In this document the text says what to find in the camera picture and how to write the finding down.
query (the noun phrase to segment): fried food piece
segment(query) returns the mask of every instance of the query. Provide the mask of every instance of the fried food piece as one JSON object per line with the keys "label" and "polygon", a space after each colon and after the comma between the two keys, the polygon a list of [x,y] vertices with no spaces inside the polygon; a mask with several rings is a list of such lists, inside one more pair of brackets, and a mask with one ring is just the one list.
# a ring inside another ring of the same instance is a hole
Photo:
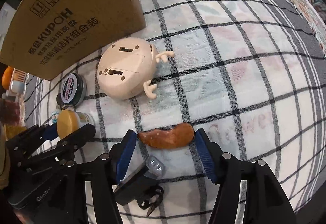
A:
{"label": "fried food piece", "polygon": [[155,129],[150,132],[139,132],[139,139],[150,147],[175,149],[187,146],[194,138],[194,129],[188,123],[178,124],[171,130]]}

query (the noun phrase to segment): jar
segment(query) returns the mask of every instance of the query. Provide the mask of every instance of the jar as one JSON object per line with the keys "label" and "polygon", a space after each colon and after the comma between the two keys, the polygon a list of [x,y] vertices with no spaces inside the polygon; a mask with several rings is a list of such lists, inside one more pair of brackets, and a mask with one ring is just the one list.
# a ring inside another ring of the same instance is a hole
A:
{"label": "jar", "polygon": [[94,125],[91,115],[71,110],[62,110],[57,120],[58,136],[60,139],[63,139],[86,124]]}
{"label": "jar", "polygon": [[86,81],[78,74],[67,76],[61,87],[60,95],[63,104],[67,106],[78,106],[86,94]]}
{"label": "jar", "polygon": [[0,98],[0,121],[3,124],[19,125],[19,103]]}

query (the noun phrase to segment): white checkered cloth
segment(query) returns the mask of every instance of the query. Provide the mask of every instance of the white checkered cloth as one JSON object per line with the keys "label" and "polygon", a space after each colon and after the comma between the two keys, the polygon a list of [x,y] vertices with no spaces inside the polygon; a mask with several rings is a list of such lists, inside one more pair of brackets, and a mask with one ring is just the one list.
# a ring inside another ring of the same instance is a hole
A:
{"label": "white checkered cloth", "polygon": [[[96,75],[103,47],[52,81],[32,77],[26,123],[47,123],[62,79],[78,73],[87,81],[87,96],[75,110],[93,116],[97,133],[76,152],[77,162],[109,152],[127,129],[170,129],[189,122],[238,159],[263,158],[293,208],[300,209],[325,180],[326,66],[307,21],[286,0],[141,0],[141,5],[147,27],[132,36],[155,44],[159,52],[175,52],[158,65],[157,99],[107,97]],[[127,175],[149,154],[167,167],[163,203],[149,217],[135,201],[119,206],[123,221],[206,224],[218,186],[205,177],[195,145],[166,151],[138,142]],[[245,201],[246,183],[236,223],[242,223]]]}

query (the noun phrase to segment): table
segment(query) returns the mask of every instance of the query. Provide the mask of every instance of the table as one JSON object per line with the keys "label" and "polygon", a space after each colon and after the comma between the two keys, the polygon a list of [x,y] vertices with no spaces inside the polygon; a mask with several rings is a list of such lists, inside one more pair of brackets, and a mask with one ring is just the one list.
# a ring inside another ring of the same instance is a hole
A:
{"label": "table", "polygon": [[[88,88],[84,102],[74,110],[90,113],[97,129],[93,142],[76,153],[77,162],[108,152],[127,129],[169,129],[189,122],[239,159],[263,158],[293,208],[300,209],[325,180],[325,59],[307,20],[289,0],[141,4],[147,27],[132,36],[152,42],[159,52],[175,51],[174,59],[159,64],[153,79],[159,86],[157,99],[141,94],[116,101],[105,96],[96,77],[103,47],[50,82],[31,76],[28,86],[34,92],[26,96],[26,123],[49,122],[62,79],[75,72],[84,76]],[[54,144],[46,142],[40,151]],[[162,151],[138,142],[127,175],[149,154],[167,166],[161,181],[163,203],[150,217],[135,202],[119,207],[124,222],[206,223],[218,186],[205,177],[194,144]],[[245,190],[244,182],[237,223],[243,218]]]}

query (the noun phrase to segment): beige round toy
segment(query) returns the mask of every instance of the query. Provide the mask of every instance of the beige round toy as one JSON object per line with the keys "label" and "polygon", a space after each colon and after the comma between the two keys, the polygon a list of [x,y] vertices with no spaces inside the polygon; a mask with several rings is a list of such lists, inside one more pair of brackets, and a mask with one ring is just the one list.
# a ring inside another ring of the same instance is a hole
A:
{"label": "beige round toy", "polygon": [[150,99],[157,95],[153,91],[157,84],[150,85],[156,71],[156,64],[167,57],[174,57],[173,51],[157,53],[154,44],[140,38],[124,38],[102,55],[97,68],[100,88],[111,98],[128,99],[143,90]]}

